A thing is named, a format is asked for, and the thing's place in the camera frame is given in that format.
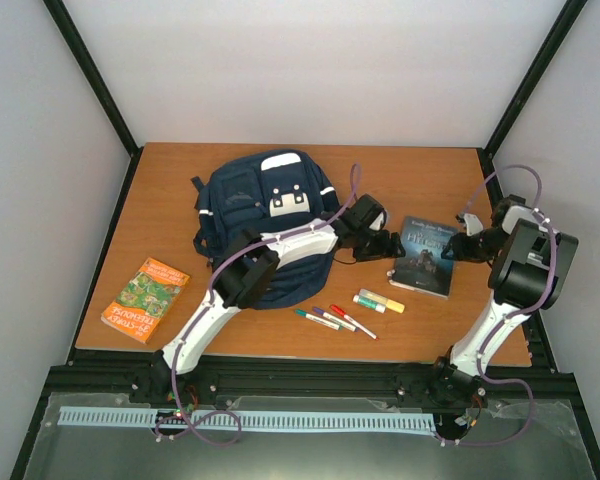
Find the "dark blue castle cover book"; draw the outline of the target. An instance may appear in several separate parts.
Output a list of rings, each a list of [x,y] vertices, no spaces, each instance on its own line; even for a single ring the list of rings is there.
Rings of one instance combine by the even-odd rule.
[[[454,261],[442,256],[457,229],[422,218],[407,216],[401,231],[405,256],[397,258],[387,273],[389,283],[397,288],[448,298]]]

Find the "navy blue student backpack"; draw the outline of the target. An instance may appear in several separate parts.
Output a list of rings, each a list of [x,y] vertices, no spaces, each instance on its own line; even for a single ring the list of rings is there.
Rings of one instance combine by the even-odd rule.
[[[334,186],[306,152],[278,149],[230,161],[198,190],[200,228],[194,247],[215,270],[230,243],[244,229],[274,233],[299,228],[341,204]],[[319,293],[327,283],[333,253],[306,257],[279,267],[256,310],[292,307]]]

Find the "orange treehouse book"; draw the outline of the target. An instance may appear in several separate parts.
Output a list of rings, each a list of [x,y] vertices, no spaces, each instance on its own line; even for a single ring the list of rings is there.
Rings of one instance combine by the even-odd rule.
[[[147,344],[189,280],[188,274],[148,257],[104,309],[101,321],[119,333]]]

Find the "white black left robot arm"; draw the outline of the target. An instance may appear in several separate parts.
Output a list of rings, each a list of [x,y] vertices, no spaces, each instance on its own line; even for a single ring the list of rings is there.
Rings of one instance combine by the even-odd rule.
[[[132,391],[146,390],[170,403],[181,400],[188,390],[185,374],[197,367],[231,318],[255,307],[282,267],[342,248],[352,250],[358,262],[403,257],[400,235],[385,229],[387,217],[386,209],[365,194],[348,199],[335,213],[325,212],[296,228],[274,233],[245,229],[225,251],[185,326],[152,354],[146,374],[133,373]]]

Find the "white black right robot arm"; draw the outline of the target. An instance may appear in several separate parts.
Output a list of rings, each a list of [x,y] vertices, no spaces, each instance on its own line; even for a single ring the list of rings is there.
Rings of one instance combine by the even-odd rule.
[[[489,227],[467,210],[457,220],[464,230],[451,237],[442,257],[490,264],[491,293],[468,333],[434,363],[427,390],[444,407],[477,396],[482,375],[509,335],[557,301],[579,244],[538,207],[514,195],[497,204]]]

